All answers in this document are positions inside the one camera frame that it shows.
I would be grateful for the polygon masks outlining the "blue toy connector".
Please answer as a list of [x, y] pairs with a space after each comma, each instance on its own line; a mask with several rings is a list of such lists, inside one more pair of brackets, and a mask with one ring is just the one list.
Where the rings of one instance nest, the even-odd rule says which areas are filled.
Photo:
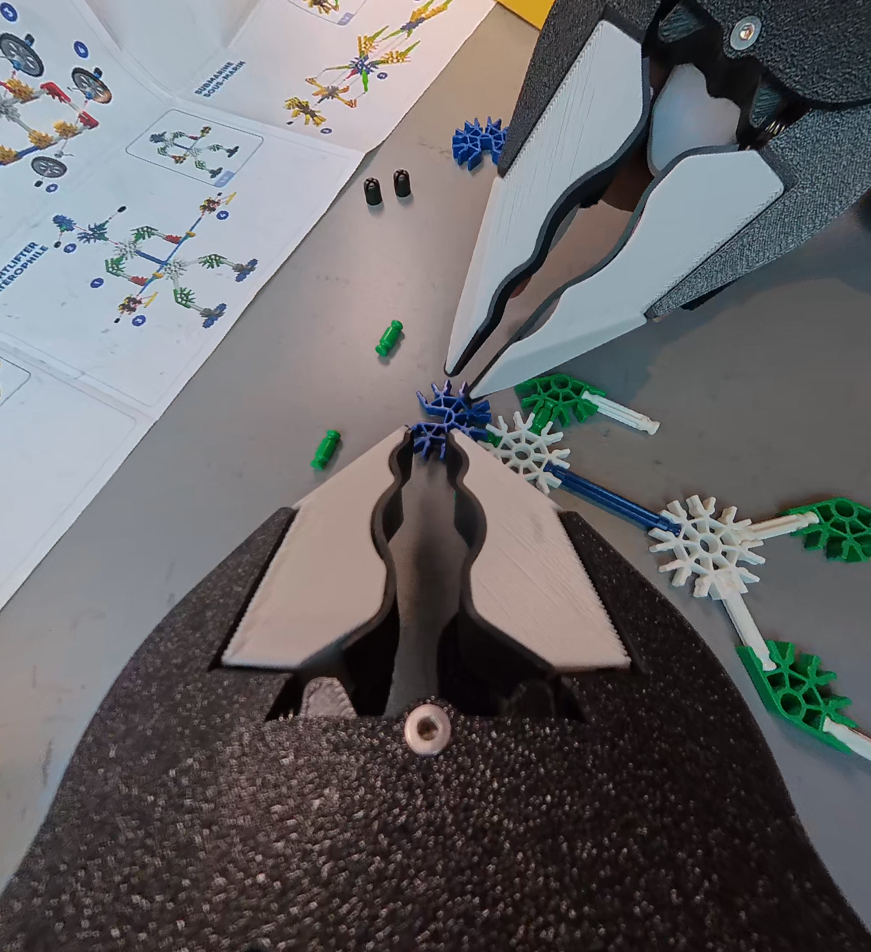
[[483, 154], [488, 152], [497, 165], [507, 134], [508, 127], [502, 127], [501, 119], [494, 121], [489, 117], [485, 125], [481, 125], [478, 120], [465, 121], [463, 128], [456, 129], [453, 134], [453, 160], [472, 171], [481, 164]]
[[458, 393], [453, 394], [449, 380], [442, 389], [432, 384], [434, 397], [430, 401], [417, 391], [422, 410], [434, 417], [434, 420], [420, 421], [411, 427], [413, 451], [421, 453], [423, 459], [428, 459], [437, 449], [439, 458], [444, 460], [448, 434], [453, 430], [459, 430], [476, 441], [488, 439], [487, 424], [492, 420], [490, 404], [487, 400], [474, 403], [468, 387], [468, 383], [462, 383]]

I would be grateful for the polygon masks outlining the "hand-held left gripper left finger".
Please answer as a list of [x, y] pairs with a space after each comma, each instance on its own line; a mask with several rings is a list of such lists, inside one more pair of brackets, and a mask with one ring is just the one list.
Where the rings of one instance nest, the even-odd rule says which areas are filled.
[[399, 623], [390, 548], [403, 522], [410, 430], [400, 427], [300, 500], [223, 647], [223, 665], [289, 673], [277, 709], [335, 678], [358, 715], [385, 712]]

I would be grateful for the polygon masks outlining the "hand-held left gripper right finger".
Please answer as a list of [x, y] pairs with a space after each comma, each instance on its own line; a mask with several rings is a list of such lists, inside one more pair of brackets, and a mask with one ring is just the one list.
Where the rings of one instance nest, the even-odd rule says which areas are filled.
[[446, 453], [468, 548], [446, 627], [447, 700], [477, 716], [582, 716], [571, 677], [632, 659], [564, 513], [461, 432]]

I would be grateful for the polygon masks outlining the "person's right hand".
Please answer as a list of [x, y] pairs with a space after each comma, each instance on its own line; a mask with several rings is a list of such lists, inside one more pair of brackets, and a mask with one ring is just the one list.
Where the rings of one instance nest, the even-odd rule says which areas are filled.
[[601, 201], [611, 208], [633, 212], [654, 178], [648, 165], [646, 146], [641, 145], [619, 166]]

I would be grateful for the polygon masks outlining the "white green blue toy assembly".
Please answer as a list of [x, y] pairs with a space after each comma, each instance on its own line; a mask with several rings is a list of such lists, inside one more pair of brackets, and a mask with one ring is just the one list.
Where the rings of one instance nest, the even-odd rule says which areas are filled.
[[871, 738], [847, 714], [849, 700], [834, 692], [834, 672], [792, 643], [764, 638], [743, 599], [758, 580], [751, 568], [765, 562], [757, 550], [769, 539], [799, 537], [805, 549], [834, 562], [871, 560], [871, 508], [839, 496], [752, 522], [740, 519], [733, 506], [720, 508], [713, 497], [692, 495], [651, 510], [573, 472], [569, 450], [560, 447], [562, 433], [553, 425], [601, 413], [654, 434], [658, 422], [565, 374], [531, 379], [516, 391], [529, 415], [515, 412], [512, 422], [498, 417], [487, 424], [501, 435], [498, 447], [487, 444], [493, 455], [545, 494], [563, 489], [646, 530], [655, 540], [651, 552], [668, 556], [659, 570], [670, 575], [674, 587], [691, 585], [695, 598], [724, 606], [739, 637], [739, 658], [763, 706], [824, 744], [871, 762]]

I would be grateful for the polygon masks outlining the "folded paper instruction sheet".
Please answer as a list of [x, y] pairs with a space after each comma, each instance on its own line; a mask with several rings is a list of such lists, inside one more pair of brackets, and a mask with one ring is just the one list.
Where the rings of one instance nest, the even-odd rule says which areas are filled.
[[0, 2], [0, 610], [492, 2]]

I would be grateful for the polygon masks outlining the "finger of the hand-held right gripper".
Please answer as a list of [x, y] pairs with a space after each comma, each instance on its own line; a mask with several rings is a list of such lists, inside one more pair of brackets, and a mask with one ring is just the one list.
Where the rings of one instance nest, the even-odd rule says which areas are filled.
[[568, 285], [539, 328], [479, 375], [477, 397], [513, 387], [642, 326], [648, 308], [782, 195], [755, 150], [697, 150], [648, 190], [625, 242]]
[[641, 45], [600, 21], [505, 175], [492, 186], [445, 369], [459, 373], [491, 334], [502, 292], [547, 255], [570, 206], [643, 127], [650, 93]]

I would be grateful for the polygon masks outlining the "yellow plastic bin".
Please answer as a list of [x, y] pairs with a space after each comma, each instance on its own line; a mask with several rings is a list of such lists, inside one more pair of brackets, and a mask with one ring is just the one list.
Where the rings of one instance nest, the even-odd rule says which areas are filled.
[[536, 30], [540, 30], [547, 19], [553, 0], [498, 0], [498, 4], [504, 6], [514, 15], [530, 24]]

